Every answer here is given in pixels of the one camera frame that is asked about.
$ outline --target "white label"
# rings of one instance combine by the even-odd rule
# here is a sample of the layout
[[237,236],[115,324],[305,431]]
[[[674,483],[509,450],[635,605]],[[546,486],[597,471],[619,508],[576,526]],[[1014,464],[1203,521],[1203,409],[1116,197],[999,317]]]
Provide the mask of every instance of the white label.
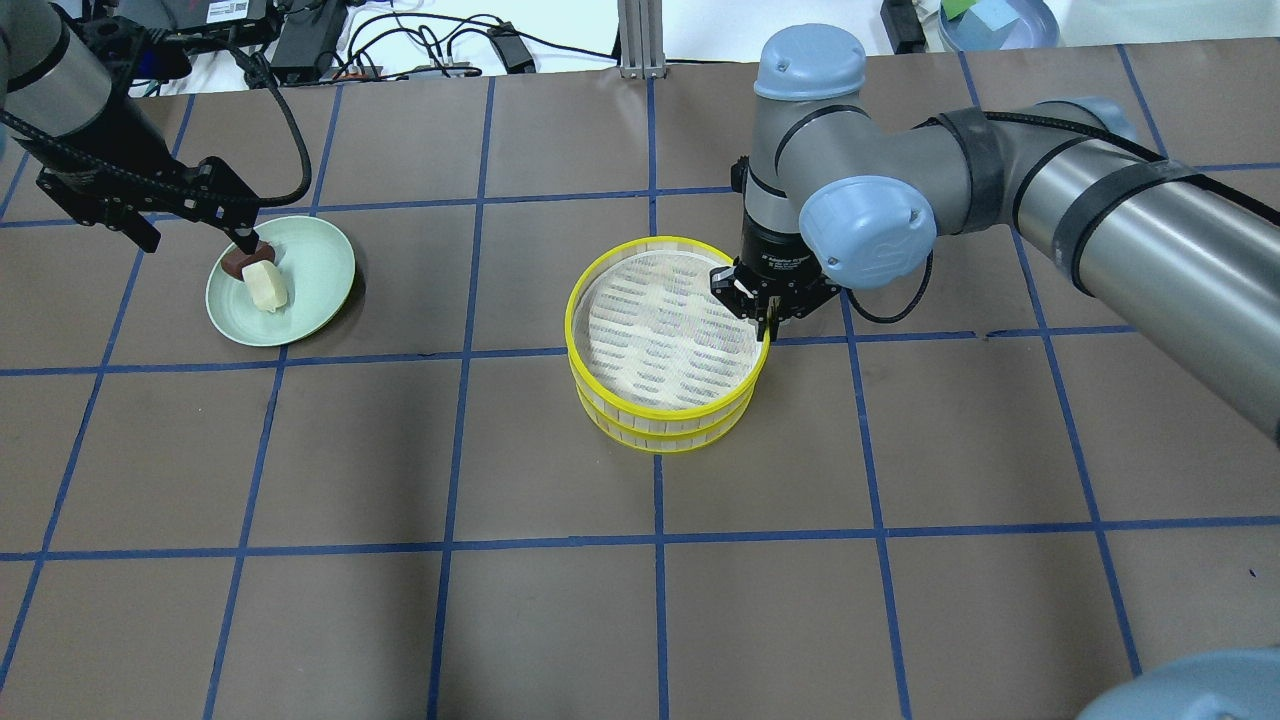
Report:
[[248,17],[248,0],[227,0],[224,3],[210,3],[206,23],[224,23],[227,20],[242,20]]

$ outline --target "plate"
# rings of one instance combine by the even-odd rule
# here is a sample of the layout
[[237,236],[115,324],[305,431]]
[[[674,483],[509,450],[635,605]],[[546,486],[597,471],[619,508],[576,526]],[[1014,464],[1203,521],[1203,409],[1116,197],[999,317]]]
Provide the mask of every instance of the plate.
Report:
[[205,309],[218,332],[241,345],[275,347],[323,328],[347,301],[356,279],[356,254],[347,236],[320,218],[291,215],[257,225],[262,241],[275,247],[275,266],[284,275],[289,302],[275,313],[259,310],[244,283],[228,275],[216,260],[205,286]]

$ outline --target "metal post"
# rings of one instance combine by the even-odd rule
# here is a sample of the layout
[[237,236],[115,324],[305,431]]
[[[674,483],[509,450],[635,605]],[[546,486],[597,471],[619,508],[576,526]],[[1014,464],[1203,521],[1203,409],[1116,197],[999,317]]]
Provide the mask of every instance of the metal post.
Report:
[[626,79],[667,77],[662,0],[618,0],[620,69]]

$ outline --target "tiled surface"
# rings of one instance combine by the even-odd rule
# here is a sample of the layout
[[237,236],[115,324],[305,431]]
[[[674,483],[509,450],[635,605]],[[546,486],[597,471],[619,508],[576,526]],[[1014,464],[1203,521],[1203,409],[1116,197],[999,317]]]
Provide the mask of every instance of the tiled surface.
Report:
[[[988,108],[1107,94],[1275,202],[1274,165],[1239,163],[1276,160],[1276,49],[874,58],[865,102],[899,131],[970,105],[966,79]],[[737,252],[753,74],[293,94],[317,176],[296,211],[360,278],[284,350],[210,328],[220,234],[164,220],[136,263],[8,182],[0,715],[1069,717],[1274,642],[1275,450],[1005,229],[942,238],[902,324],[828,302],[786,325],[710,448],[591,425],[568,288],[650,232]],[[148,108],[184,159],[292,184],[261,96],[187,108]]]

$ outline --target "green block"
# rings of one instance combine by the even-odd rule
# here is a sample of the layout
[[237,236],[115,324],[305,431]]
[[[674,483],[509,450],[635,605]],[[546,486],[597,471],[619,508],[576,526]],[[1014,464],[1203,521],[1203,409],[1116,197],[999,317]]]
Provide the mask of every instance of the green block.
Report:
[[978,0],[942,0],[942,12],[950,20],[977,4]]

